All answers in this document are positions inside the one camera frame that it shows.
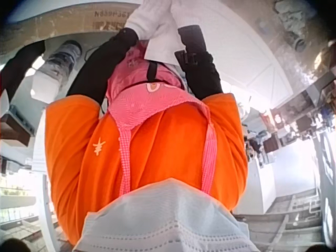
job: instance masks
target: embroidered logo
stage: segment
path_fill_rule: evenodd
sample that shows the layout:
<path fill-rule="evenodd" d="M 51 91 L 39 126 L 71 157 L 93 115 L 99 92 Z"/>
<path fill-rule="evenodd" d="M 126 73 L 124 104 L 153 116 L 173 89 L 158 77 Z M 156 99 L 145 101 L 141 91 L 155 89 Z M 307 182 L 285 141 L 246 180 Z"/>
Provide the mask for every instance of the embroidered logo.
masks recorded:
<path fill-rule="evenodd" d="M 103 145 L 105 144 L 105 141 L 104 142 L 100 142 L 100 138 L 98 140 L 98 143 L 97 144 L 93 144 L 94 147 L 96 147 L 94 150 L 95 154 L 98 156 L 99 153 L 101 152 L 101 149 L 103 147 Z"/>

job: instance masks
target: surgical mask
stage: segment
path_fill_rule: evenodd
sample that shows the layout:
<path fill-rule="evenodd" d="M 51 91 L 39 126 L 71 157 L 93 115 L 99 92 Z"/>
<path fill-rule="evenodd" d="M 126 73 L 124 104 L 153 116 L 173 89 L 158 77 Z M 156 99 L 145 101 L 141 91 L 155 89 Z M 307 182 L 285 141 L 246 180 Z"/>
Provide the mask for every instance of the surgical mask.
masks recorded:
<path fill-rule="evenodd" d="M 239 223 L 209 195 L 168 179 L 89 213 L 75 251 L 259 251 Z"/>

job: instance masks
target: hand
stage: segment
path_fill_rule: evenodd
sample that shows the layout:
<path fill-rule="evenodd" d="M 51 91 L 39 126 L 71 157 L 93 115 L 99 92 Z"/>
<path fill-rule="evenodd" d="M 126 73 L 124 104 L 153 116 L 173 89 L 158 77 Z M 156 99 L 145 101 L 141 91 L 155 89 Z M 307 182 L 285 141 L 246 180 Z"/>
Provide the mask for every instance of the hand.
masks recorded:
<path fill-rule="evenodd" d="M 160 21 L 169 13 L 172 0 L 144 0 L 128 18 L 125 27 L 133 29 L 139 40 L 147 40 L 152 37 Z"/>
<path fill-rule="evenodd" d="M 172 0 L 171 13 L 178 28 L 199 25 L 201 18 L 197 15 L 198 0 Z"/>

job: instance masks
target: cardboard box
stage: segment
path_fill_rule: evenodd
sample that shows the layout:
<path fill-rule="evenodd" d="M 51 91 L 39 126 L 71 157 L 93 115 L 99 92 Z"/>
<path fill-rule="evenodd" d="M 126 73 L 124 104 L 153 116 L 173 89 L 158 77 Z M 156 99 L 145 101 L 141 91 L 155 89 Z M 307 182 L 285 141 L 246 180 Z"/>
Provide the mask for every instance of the cardboard box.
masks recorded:
<path fill-rule="evenodd" d="M 0 34 L 0 55 L 55 36 L 119 31 L 137 7 L 137 4 L 126 3 L 81 4 L 9 24 Z"/>

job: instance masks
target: orange shirt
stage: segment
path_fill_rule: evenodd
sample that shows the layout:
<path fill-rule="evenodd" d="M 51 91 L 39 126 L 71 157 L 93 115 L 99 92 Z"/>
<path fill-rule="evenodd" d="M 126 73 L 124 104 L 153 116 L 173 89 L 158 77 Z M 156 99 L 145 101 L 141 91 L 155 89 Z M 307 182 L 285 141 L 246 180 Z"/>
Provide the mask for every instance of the orange shirt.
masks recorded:
<path fill-rule="evenodd" d="M 235 99 L 216 94 L 203 100 L 217 134 L 217 160 L 211 196 L 233 209 L 247 179 L 247 160 Z M 51 199 L 61 227 L 75 244 L 88 212 L 119 195 L 122 168 L 119 131 L 108 113 L 85 96 L 52 103 L 46 116 L 46 158 Z M 132 131 L 131 190 L 175 178 L 201 189 L 207 121 L 184 103 L 157 113 Z M 97 144 L 103 144 L 97 151 Z"/>

